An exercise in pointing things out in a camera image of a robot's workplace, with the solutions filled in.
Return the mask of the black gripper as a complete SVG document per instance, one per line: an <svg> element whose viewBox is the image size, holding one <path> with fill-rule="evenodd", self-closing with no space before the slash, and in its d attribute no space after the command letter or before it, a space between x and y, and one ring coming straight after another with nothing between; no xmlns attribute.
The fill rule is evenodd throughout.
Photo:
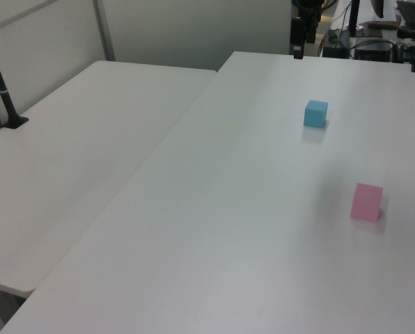
<svg viewBox="0 0 415 334"><path fill-rule="evenodd" d="M306 43L315 44L324 0L292 0L292 5L295 7L296 14L291 19L290 52L294 58L303 58L304 22L300 17L308 17L306 20Z"/></svg>

